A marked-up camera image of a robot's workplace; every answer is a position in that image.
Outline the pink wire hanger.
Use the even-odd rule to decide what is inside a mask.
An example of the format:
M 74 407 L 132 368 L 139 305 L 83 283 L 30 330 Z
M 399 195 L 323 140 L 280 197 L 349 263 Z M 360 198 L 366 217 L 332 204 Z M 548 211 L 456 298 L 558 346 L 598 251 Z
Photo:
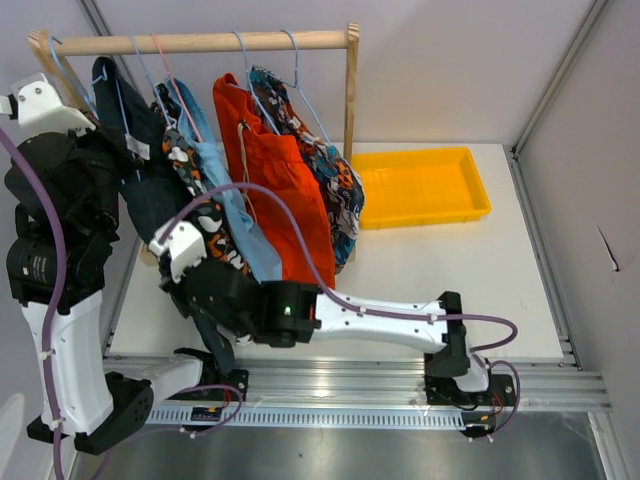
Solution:
M 151 38 L 152 38 L 152 40 L 153 40 L 153 42 L 154 42 L 154 44 L 156 46 L 158 54 L 161 57 L 161 60 L 163 62 L 163 65 L 164 65 L 164 68 L 166 70 L 167 76 L 168 76 L 169 81 L 170 81 L 170 83 L 171 83 L 171 85 L 172 85 L 172 87 L 173 87 L 173 89 L 175 91 L 175 94 L 176 94 L 176 96 L 177 96 L 177 98 L 179 100 L 179 103 L 180 103 L 180 105 L 182 107 L 182 110 L 185 113 L 185 115 L 187 116 L 187 119 L 188 119 L 188 121 L 189 121 L 189 123 L 190 123 L 190 125 L 191 125 L 191 127 L 192 127 L 192 129 L 193 129 L 193 131 L 195 133 L 195 135 L 196 135 L 197 141 L 198 142 L 202 142 L 203 141 L 203 137 L 202 137 L 197 125 L 196 125 L 196 122 L 195 122 L 195 119 L 194 119 L 193 115 L 191 114 L 191 112 L 190 112 L 190 110 L 189 110 L 189 108 L 188 108 L 188 106 L 186 104 L 186 101 L 184 100 L 184 98 L 183 98 L 183 96 L 181 94 L 180 88 L 177 85 L 177 82 L 176 82 L 176 80 L 175 80 L 175 78 L 173 76 L 173 73 L 172 73 L 171 68 L 170 68 L 169 61 L 168 61 L 168 59 L 167 59 L 167 57 L 166 57 L 166 55 L 165 55 L 165 53 L 164 53 L 164 51 L 162 49 L 161 42 L 160 42 L 158 36 L 155 33 L 151 33 L 150 36 L 151 36 Z

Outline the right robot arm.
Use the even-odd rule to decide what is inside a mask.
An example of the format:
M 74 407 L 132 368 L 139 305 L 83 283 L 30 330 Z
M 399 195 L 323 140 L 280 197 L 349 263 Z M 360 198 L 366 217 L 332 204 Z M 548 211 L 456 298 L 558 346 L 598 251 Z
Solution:
M 178 274 L 163 262 L 160 272 L 161 290 L 183 317 L 193 319 L 219 362 L 230 349 L 220 328 L 237 339 L 279 349 L 333 340 L 393 344 L 422 353 L 428 403 L 460 410 L 471 422 L 463 429 L 470 439 L 499 432 L 506 425 L 498 419 L 502 411 L 520 407 L 517 371 L 495 373 L 493 363 L 479 355 L 485 348 L 471 345 L 466 329 L 469 321 L 504 325 L 510 333 L 503 341 L 509 343 L 517 326 L 500 317 L 463 313 L 456 292 L 426 303 L 375 302 L 325 284 L 259 283 L 215 259 Z

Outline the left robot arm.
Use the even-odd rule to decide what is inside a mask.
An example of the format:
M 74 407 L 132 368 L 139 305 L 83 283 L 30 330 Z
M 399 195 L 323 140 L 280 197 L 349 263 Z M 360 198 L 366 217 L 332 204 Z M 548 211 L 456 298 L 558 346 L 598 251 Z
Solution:
M 17 199 L 16 240 L 6 257 L 12 296 L 33 335 L 44 395 L 27 428 L 32 439 L 100 455 L 137 437 L 168 399 L 218 393 L 240 408 L 246 397 L 226 383 L 212 355 L 189 348 L 139 370 L 103 367 L 100 311 L 104 266 L 118 240 L 120 156 L 99 132 L 49 132 L 10 154 L 4 182 Z

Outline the dark navy shorts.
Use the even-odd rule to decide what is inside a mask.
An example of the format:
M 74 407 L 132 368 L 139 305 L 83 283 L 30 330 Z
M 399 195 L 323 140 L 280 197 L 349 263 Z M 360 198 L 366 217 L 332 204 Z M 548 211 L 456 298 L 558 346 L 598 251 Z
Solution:
M 149 243 L 191 195 L 161 152 L 164 124 L 111 58 L 94 61 L 92 88 L 99 121 L 122 135 L 125 158 L 133 163 L 121 180 L 120 193 L 136 232 Z

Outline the light blue shorts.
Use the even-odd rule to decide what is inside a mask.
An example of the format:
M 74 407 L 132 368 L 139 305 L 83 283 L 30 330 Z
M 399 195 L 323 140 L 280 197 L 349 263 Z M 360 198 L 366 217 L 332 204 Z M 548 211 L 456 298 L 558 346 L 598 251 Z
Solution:
M 166 80 L 165 85 L 170 99 L 179 105 L 182 105 L 180 100 L 183 100 L 194 121 L 192 125 L 184 109 L 181 109 L 178 125 L 186 130 L 184 135 L 187 142 L 199 155 L 198 165 L 204 173 L 206 189 L 230 184 L 232 180 L 227 169 L 224 148 L 216 142 L 208 117 L 189 87 L 179 79 L 175 80 L 175 85 Z M 263 234 L 257 221 L 246 210 L 242 193 L 237 189 L 226 190 L 217 196 L 216 200 L 222 201 L 231 237 L 256 280 L 281 280 L 280 256 Z

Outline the bright orange shorts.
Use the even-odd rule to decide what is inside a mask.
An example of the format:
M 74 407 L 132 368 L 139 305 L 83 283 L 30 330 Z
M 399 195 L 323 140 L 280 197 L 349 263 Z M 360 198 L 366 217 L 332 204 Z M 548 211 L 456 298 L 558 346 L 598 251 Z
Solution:
M 215 80 L 212 96 L 231 179 L 267 188 L 287 205 L 321 279 L 333 288 L 336 266 L 328 214 L 296 141 L 271 132 L 251 94 L 239 87 L 233 74 Z M 249 212 L 280 257 L 282 278 L 314 284 L 316 278 L 283 210 L 261 192 L 250 190 L 247 195 Z

